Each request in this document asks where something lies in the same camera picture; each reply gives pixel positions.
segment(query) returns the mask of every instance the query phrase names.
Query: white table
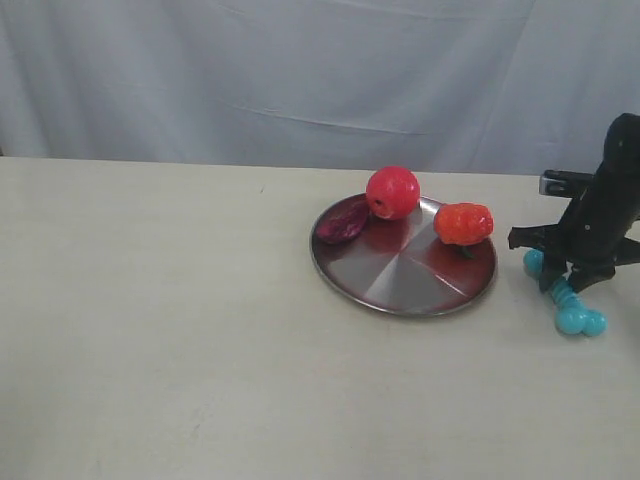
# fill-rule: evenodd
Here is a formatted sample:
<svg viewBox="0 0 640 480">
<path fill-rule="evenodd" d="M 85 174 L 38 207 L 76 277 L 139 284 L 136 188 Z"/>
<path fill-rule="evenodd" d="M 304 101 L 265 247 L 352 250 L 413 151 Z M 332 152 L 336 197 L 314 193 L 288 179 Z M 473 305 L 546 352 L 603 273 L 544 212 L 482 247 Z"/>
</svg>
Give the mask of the white table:
<svg viewBox="0 0 640 480">
<path fill-rule="evenodd" d="M 446 320 L 371 313 L 308 251 L 369 174 L 0 159 L 0 478 L 640 478 L 640 266 L 567 340 L 506 243 L 566 200 L 420 174 L 492 209 L 497 283 Z"/>
</svg>

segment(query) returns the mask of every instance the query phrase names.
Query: white backdrop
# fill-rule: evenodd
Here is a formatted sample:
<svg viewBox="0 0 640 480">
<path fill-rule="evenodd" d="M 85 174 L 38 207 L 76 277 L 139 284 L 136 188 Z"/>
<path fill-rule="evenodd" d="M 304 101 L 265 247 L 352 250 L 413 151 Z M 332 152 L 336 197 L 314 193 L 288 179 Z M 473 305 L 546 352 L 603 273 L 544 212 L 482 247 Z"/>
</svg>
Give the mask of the white backdrop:
<svg viewBox="0 0 640 480">
<path fill-rule="evenodd" d="M 592 170 L 638 0 L 0 0 L 8 155 Z"/>
</svg>

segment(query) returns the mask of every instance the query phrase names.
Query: blue dog bone toy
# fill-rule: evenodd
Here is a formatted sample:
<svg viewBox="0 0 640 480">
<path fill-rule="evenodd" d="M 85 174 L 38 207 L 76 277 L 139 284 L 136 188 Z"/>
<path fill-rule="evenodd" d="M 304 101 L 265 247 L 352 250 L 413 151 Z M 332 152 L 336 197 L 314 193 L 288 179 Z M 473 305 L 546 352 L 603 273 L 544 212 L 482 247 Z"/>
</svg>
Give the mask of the blue dog bone toy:
<svg viewBox="0 0 640 480">
<path fill-rule="evenodd" d="M 527 273 L 536 280 L 542 273 L 543 260 L 544 254 L 539 250 L 529 250 L 524 256 Z M 596 310 L 586 308 L 566 278 L 557 279 L 549 293 L 557 308 L 556 328 L 562 333 L 583 333 L 589 337 L 596 337 L 607 329 L 607 318 Z"/>
</svg>

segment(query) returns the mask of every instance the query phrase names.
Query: stainless steel plate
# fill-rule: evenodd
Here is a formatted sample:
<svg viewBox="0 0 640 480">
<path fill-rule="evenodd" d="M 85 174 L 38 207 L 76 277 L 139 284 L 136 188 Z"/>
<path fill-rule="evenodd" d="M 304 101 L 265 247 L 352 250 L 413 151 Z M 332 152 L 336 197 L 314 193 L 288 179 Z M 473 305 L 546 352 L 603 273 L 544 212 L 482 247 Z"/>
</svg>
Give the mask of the stainless steel plate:
<svg viewBox="0 0 640 480">
<path fill-rule="evenodd" d="M 345 198 L 353 202 L 361 195 Z M 496 253 L 490 239 L 469 247 L 473 258 L 443 244 L 433 230 L 440 203 L 425 197 L 403 220 L 371 217 L 350 242 L 328 245 L 311 232 L 313 262 L 329 285 L 375 310 L 402 316 L 433 316 L 471 304 L 491 286 Z"/>
</svg>

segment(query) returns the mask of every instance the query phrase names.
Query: metal tray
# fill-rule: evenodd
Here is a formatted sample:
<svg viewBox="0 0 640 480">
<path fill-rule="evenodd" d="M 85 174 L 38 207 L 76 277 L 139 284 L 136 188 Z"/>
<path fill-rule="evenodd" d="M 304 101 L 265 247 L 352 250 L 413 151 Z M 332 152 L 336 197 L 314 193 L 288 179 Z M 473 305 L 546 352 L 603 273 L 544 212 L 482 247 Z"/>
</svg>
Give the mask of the metal tray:
<svg viewBox="0 0 640 480">
<path fill-rule="evenodd" d="M 328 245 L 311 231 L 311 256 L 320 276 L 338 292 L 374 310 L 401 316 L 442 315 L 471 305 L 487 292 L 496 273 L 490 239 L 469 247 L 473 258 L 445 245 L 433 230 L 441 203 L 421 197 L 403 220 L 371 217 L 350 242 Z"/>
</svg>

